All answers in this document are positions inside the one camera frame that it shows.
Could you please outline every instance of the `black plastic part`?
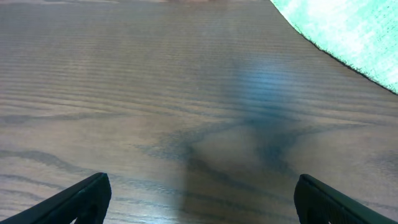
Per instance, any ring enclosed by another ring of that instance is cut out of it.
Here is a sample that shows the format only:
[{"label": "black plastic part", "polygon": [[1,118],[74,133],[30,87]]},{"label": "black plastic part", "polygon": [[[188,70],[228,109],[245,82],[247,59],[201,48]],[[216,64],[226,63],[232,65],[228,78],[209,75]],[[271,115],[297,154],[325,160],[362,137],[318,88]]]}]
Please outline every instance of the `black plastic part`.
[{"label": "black plastic part", "polygon": [[398,224],[308,174],[298,180],[294,204],[301,224]]},{"label": "black plastic part", "polygon": [[110,200],[108,176],[97,173],[0,224],[102,224]]}]

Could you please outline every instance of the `wood grain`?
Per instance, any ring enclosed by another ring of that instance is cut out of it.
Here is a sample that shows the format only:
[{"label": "wood grain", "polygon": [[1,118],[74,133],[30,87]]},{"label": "wood grain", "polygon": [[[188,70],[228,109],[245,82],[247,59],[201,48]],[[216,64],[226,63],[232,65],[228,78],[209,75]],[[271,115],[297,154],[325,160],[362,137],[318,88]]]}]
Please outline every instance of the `wood grain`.
[{"label": "wood grain", "polygon": [[0,218],[95,172],[105,223],[298,223],[308,173],[398,220],[398,97],[269,1],[0,5]]}]

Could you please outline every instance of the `wooden floor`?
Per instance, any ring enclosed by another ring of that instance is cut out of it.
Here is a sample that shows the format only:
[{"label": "wooden floor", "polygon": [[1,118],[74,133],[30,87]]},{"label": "wooden floor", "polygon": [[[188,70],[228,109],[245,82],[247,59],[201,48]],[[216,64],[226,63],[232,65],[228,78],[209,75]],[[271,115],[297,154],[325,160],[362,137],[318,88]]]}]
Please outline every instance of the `wooden floor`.
[{"label": "wooden floor", "polygon": [[105,223],[298,223],[308,173],[398,220],[398,96],[269,1],[0,5],[0,219],[95,172]]}]

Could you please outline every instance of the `green rug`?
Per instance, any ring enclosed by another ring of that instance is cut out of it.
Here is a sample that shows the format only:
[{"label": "green rug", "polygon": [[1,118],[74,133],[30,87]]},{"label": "green rug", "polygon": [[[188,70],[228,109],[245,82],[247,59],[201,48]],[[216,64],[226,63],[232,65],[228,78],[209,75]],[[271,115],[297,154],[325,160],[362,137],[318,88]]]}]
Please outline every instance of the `green rug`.
[{"label": "green rug", "polygon": [[398,1],[271,1],[319,49],[398,93]]}]

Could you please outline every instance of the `hardwood floor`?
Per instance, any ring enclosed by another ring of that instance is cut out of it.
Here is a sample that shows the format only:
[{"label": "hardwood floor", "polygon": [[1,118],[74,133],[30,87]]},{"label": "hardwood floor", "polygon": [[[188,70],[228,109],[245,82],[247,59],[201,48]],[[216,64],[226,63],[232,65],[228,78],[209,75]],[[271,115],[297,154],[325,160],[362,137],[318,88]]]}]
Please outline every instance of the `hardwood floor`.
[{"label": "hardwood floor", "polygon": [[0,218],[95,172],[105,223],[298,223],[308,173],[398,220],[398,96],[269,1],[0,5]]}]

